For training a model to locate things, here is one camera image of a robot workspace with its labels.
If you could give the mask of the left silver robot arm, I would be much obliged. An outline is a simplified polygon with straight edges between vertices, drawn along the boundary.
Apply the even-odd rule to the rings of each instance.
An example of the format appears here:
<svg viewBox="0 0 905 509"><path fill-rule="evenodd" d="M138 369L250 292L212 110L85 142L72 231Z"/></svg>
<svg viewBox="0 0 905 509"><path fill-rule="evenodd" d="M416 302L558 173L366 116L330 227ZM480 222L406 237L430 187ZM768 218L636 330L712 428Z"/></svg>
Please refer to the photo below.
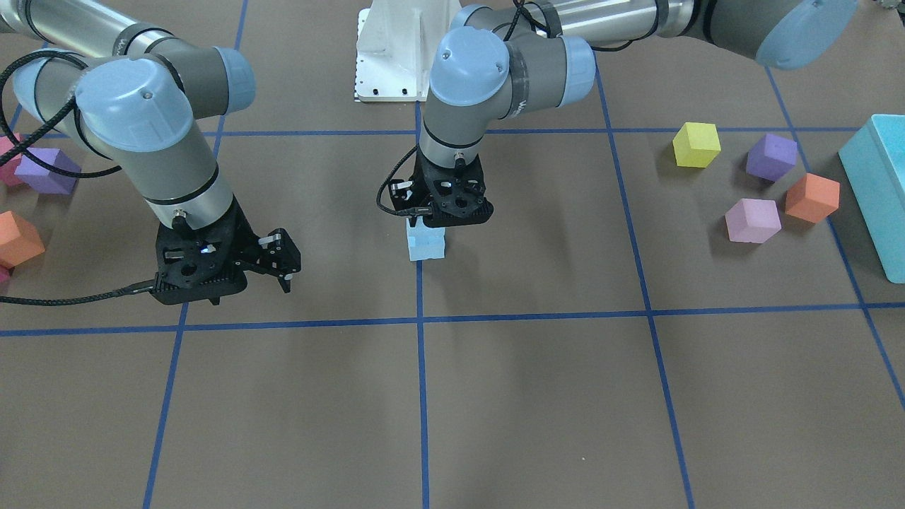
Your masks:
<svg viewBox="0 0 905 509"><path fill-rule="evenodd" d="M429 74L407 180L390 173L379 209L411 226L485 223L479 146L489 122L584 99L597 55L649 37L692 37L762 66L811 64L840 38L856 1L516 1L469 4L453 16Z"/></svg>

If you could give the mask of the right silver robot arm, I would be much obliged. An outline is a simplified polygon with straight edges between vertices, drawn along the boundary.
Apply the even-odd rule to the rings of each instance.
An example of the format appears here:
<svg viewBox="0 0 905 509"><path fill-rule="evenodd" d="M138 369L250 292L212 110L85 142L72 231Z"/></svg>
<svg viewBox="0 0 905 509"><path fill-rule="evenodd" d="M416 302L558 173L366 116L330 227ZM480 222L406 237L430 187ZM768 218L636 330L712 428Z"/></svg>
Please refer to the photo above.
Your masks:
<svg viewBox="0 0 905 509"><path fill-rule="evenodd" d="M6 304L68 306L149 293L162 304L207 300L271 275L288 293L300 251L282 228L252 231L198 119L244 110L255 75L236 49L197 47L96 1L4 1L2 32L49 43L2 71L16 99L42 125L19 141L6 119L2 155L31 156L55 130L122 171L159 222L155 276L80 298L4 296Z"/></svg>

